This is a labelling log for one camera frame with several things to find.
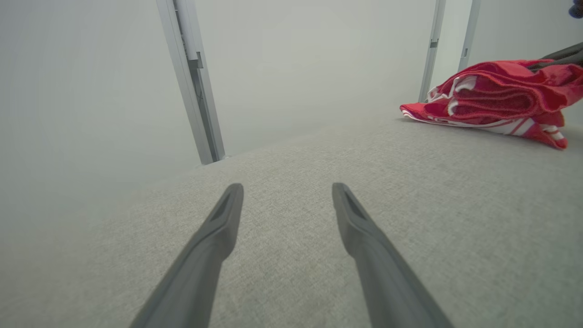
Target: white wall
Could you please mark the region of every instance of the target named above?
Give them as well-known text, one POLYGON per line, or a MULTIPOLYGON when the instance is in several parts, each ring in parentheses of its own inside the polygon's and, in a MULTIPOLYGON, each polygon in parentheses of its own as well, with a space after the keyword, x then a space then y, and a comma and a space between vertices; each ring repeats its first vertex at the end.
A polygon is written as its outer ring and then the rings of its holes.
POLYGON ((472 0, 447 0, 430 89, 458 72, 472 0))
POLYGON ((195 0, 227 154, 415 102, 434 0, 195 0))
MULTIPOLYGON (((571 5, 572 0, 482 0, 468 65, 537 59, 583 41, 583 20, 569 16, 571 5)), ((583 124, 583 102, 563 114, 567 124, 583 124)))
POLYGON ((200 165, 155 0, 2 1, 0 47, 2 222, 200 165))

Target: towel fold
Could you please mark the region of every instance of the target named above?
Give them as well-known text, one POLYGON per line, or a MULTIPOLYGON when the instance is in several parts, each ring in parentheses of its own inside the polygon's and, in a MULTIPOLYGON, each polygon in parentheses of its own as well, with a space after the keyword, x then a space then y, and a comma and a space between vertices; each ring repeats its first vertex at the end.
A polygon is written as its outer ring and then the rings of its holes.
POLYGON ((455 74, 427 94, 428 103, 401 105, 404 116, 431 124, 478 128, 567 147, 561 109, 583 97, 583 68, 549 62, 492 61, 455 74))

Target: folded towel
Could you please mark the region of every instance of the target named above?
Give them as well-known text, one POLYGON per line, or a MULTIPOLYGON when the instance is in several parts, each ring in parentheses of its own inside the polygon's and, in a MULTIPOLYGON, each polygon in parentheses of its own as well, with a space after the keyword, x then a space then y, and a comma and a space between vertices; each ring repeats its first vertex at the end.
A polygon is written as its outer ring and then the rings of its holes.
POLYGON ((428 103, 401 105, 404 116, 426 123, 517 135, 558 149, 561 109, 583 97, 583 68, 551 65, 533 73, 528 66, 549 62, 492 61, 455 74, 427 94, 428 103))

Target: gray carpet surface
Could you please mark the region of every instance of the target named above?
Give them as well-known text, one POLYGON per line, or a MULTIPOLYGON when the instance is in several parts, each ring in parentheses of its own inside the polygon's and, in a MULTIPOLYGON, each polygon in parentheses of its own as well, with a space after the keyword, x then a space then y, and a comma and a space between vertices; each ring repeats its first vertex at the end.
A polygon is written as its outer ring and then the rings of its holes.
POLYGON ((127 327, 223 190, 245 188, 211 327, 370 327, 346 183, 456 327, 583 326, 583 129, 569 148, 377 113, 5 233, 1 327, 127 327))

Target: towel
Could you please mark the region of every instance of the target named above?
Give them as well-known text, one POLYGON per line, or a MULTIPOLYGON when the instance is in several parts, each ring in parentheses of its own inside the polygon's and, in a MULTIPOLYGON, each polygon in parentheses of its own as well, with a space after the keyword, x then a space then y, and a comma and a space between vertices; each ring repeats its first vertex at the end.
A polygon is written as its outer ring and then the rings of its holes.
POLYGON ((553 60, 490 61, 455 74, 427 94, 427 103, 401 105, 405 117, 425 123, 478 128, 567 147, 561 109, 583 97, 583 68, 528 66, 553 60))

